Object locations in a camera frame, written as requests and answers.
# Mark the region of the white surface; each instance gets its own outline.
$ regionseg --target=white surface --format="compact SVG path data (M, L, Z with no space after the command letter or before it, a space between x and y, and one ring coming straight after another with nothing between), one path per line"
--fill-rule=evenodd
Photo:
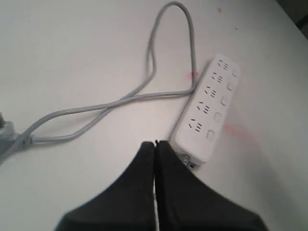
M54 110L119 99L141 82L157 1L0 3L0 107L24 131ZM308 221L308 41L274 0L192 1L197 67L221 52L242 69L227 127L203 182L259 213L271 231ZM170 9L156 40L157 78L144 90L189 87L187 23ZM108 187L141 141L166 139L187 99L115 109L70 143L19 153L0 167L1 231L52 230L63 213ZM67 134L96 113L55 119Z
M196 91L186 104L170 138L170 145L179 154L190 156L190 162L202 165L210 161L222 132L224 121L240 79L240 67L223 54L216 54L202 76ZM215 120L216 113L222 118Z

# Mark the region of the power cord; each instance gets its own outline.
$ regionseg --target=power cord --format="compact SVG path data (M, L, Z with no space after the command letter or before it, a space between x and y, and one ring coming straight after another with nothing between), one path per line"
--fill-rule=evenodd
M158 92L158 93L149 93L149 94L142 94L142 95L136 95L140 90L142 90L155 76L157 65L156 65L156 57L154 52L154 40L157 32L157 28L160 24L160 20L162 18L162 15L166 11L166 9L170 6L178 6L185 14L187 23L188 23L188 29L189 29L189 39L190 39L190 49L191 49L191 65L192 65L192 86L188 90L181 90L181 91L171 91L171 92ZM152 72L149 74L149 62L150 58L152 59ZM22 134L15 134L14 136L16 139L14 140L13 144L6 150L6 152L1 153L0 152L0 165L4 162L6 158L8 158L11 154L14 153L17 149L19 149L21 146L29 146L34 143L42 143L42 142L64 142L64 141L70 141L73 139L76 139L77 137L81 136L83 133L88 131L91 127L96 125L102 118L104 118L112 109L115 107L140 101L140 100L146 100L146 99L158 99L158 98L167 98L167 97L180 97L192 94L197 86L197 73L196 73L196 57L195 57L195 44L194 44L194 31L193 31L193 22L192 18L189 14L189 11L187 8L180 2L172 1L167 3L165 6L163 6L156 19L154 26L151 31L150 39L148 41L147 51L146 51L146 68L145 68L145 75L147 78L144 80L143 83L141 83L136 89L131 91L129 94L124 96L118 101L114 101L111 103L104 103L94 106L87 106L87 107L80 107L80 108L72 108L72 109L65 109L57 112L52 112L43 118L39 119L37 122L32 124L26 131L24 131ZM101 110L102 112L91 122L89 122L86 126L84 126L82 129L78 130L77 132L65 135L65 136L56 136L56 137L37 137L35 135L32 135L32 132L35 131L38 127L40 127L42 124L48 122L49 120L64 116L64 115L70 115L70 114L76 114L76 113L82 113L82 112L89 112L89 111L95 111L95 110ZM4 145L4 141L0 139L0 146Z

